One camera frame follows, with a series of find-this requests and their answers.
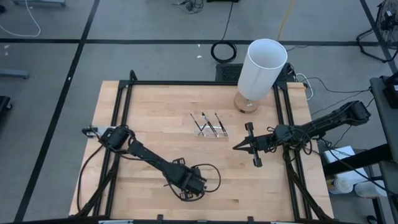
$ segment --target wooden tabletop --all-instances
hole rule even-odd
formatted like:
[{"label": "wooden tabletop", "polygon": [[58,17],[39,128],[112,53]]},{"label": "wooden tabletop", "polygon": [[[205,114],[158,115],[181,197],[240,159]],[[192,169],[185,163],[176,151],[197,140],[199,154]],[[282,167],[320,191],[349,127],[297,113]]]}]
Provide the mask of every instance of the wooden tabletop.
[{"label": "wooden tabletop", "polygon": [[[118,82],[103,82],[93,118],[94,126],[109,126],[111,123],[117,88]],[[168,187],[164,187],[166,181],[161,172],[145,162],[121,159],[111,218],[156,219],[158,214],[163,214],[166,220],[244,221],[248,216],[253,216],[256,221],[294,220],[282,148],[279,147],[275,153],[260,153],[263,164],[260,168],[253,166],[252,155],[232,150],[248,135],[245,123],[253,122],[255,136],[267,134],[267,127],[278,125],[274,94],[270,91],[254,113],[242,114],[233,104],[237,90],[236,86],[133,86],[127,125],[136,133],[137,139],[168,161],[184,157],[187,166],[215,165],[221,172],[222,182],[218,191],[206,194],[197,202],[181,202]],[[283,94],[280,95],[285,112]],[[289,83],[289,95],[295,124],[310,121],[303,85]],[[229,137],[195,136],[195,123],[190,113],[203,121],[201,112],[208,115],[217,113]],[[314,143],[313,146],[317,151],[317,145]],[[89,139],[83,161],[98,147],[97,140]],[[81,205],[98,186],[103,155],[104,149],[85,169]],[[302,163],[308,191],[332,217],[319,156],[315,153],[307,156],[302,152]],[[211,167],[201,167],[201,173],[208,179],[209,190],[216,186],[218,176]],[[76,212],[75,192],[70,214]]]}]

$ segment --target floor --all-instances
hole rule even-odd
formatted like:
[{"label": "floor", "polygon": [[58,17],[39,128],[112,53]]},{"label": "floor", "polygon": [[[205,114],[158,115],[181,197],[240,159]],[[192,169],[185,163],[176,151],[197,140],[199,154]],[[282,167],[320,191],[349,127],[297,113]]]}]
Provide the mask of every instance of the floor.
[{"label": "floor", "polygon": [[[42,29],[39,38],[16,39],[0,30],[0,67],[30,71],[28,80],[0,78],[0,95],[11,96],[14,102],[0,132],[0,223],[14,221],[19,208],[17,219],[24,221],[67,216],[86,144],[80,129],[91,123],[103,80],[127,79],[130,69],[140,80],[215,79],[210,48],[223,36],[231,3],[205,3],[202,12],[189,15],[173,7],[175,2],[67,0],[65,8],[32,4]],[[370,28],[379,2],[295,1],[281,42],[287,49],[310,45],[289,52],[295,71],[342,91],[367,89],[369,78],[391,75],[395,62],[369,58],[355,45],[356,36]],[[18,34],[37,32],[23,3],[15,6],[0,0],[0,4],[8,10],[0,16],[0,25]],[[288,6],[289,0],[234,4],[225,37],[238,44],[234,63],[243,62],[250,41],[277,38]],[[377,44],[374,34],[365,41]],[[392,53],[378,46],[366,49],[381,57]],[[216,54],[226,58],[231,50],[220,46]],[[330,93],[316,80],[311,84],[312,113],[349,96]],[[372,96],[367,92],[352,99],[367,104]],[[375,105],[369,110],[370,122],[352,128],[339,145],[366,149],[385,143]],[[336,142],[346,128],[330,131],[326,139]],[[21,200],[32,186],[28,182],[39,153],[44,163],[23,209]],[[331,201],[335,217],[342,221],[366,223],[365,216],[374,213],[370,200],[355,195],[331,195]]]}]

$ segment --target white lampshade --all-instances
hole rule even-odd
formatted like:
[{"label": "white lampshade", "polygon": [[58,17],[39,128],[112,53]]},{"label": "white lampshade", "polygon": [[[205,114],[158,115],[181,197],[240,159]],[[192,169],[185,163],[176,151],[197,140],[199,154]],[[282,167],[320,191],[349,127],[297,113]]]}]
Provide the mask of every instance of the white lampshade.
[{"label": "white lampshade", "polygon": [[250,44],[244,59],[238,90],[248,100],[263,99],[287,61],[284,46],[270,39]]}]

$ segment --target white lamp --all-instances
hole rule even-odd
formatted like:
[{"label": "white lamp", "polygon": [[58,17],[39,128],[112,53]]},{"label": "white lamp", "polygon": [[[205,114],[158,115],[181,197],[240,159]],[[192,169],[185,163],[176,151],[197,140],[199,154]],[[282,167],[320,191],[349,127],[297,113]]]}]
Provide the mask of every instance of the white lamp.
[{"label": "white lamp", "polygon": [[272,88],[287,61],[284,46],[270,39],[250,44],[238,81],[235,107],[242,113],[252,113]]}]

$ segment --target yellow cable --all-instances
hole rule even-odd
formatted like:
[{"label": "yellow cable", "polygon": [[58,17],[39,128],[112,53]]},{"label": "yellow cable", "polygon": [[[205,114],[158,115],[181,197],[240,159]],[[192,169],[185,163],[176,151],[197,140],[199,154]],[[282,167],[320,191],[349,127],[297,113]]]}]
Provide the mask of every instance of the yellow cable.
[{"label": "yellow cable", "polygon": [[290,14],[290,11],[292,10],[292,8],[293,8],[293,2],[294,2],[294,0],[290,0],[290,4],[289,4],[289,9],[287,10],[287,12],[286,12],[286,15],[285,15],[285,18],[284,18],[284,21],[282,22],[282,24],[280,25],[280,28],[279,28],[279,33],[278,33],[278,41],[279,41],[279,39],[280,39],[280,36],[282,35],[282,30],[284,29],[284,26],[285,26],[285,23],[286,23],[286,20],[287,20],[287,17],[289,16],[289,14]]}]

